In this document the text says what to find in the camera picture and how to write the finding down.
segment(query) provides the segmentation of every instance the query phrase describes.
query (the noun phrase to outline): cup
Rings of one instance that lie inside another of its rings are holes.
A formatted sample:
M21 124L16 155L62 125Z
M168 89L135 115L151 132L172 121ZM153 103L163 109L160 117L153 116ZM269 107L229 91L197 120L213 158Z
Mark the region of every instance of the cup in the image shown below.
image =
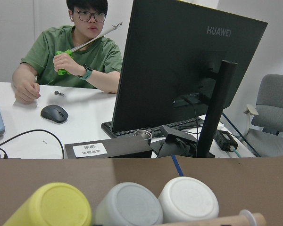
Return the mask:
M162 224L162 209L156 196L140 184L114 186L98 205L93 225L145 226Z
M201 181L178 177L164 186L158 197L164 223L217 218L218 201L212 190Z
M135 131L134 133L135 136L137 135L141 135L142 138L148 142L148 144L150 145L151 144L151 140L152 140L152 134L146 130L143 130L143 129L139 129L137 131Z
M90 226L92 212L81 191L65 183L40 187L3 226Z

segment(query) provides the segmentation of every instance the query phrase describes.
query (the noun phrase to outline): green handle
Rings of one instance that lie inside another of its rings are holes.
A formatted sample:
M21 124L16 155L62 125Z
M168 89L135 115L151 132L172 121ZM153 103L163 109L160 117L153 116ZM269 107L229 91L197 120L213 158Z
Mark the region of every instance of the green handle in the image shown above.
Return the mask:
M72 56L72 51L70 49L66 50L66 51L57 51L56 55L62 54L62 53L67 53L68 55L70 55L71 58L74 58ZM58 69L58 75L64 75L64 74L70 74L68 71L66 71L65 69Z

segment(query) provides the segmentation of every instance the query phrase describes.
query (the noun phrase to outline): smartwatch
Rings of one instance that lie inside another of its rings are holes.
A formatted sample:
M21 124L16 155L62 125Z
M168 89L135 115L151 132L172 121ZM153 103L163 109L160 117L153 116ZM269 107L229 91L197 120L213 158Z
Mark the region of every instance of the smartwatch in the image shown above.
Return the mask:
M92 69L89 68L87 66L87 64L84 64L83 67L86 69L86 74L84 76L80 76L79 75L79 78L82 79L82 80L87 80L90 78L91 74L92 74Z

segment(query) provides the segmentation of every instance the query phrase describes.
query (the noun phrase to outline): power adapter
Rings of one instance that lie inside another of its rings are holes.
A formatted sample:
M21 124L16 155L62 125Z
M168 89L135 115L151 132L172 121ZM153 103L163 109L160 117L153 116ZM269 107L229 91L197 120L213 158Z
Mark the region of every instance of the power adapter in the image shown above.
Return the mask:
M232 135L223 130L216 130L214 134L214 140L218 144L221 150L226 151L226 152L232 152L231 146L237 149L238 144L232 137Z

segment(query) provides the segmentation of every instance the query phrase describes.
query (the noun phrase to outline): office chair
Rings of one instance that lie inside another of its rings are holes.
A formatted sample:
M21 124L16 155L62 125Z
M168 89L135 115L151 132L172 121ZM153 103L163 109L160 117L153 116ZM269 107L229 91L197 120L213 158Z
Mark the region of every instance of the office chair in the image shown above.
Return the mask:
M256 108L247 105L246 140L254 147L261 157L283 155L283 75L268 74L261 81ZM263 127L263 130L250 129L251 124Z

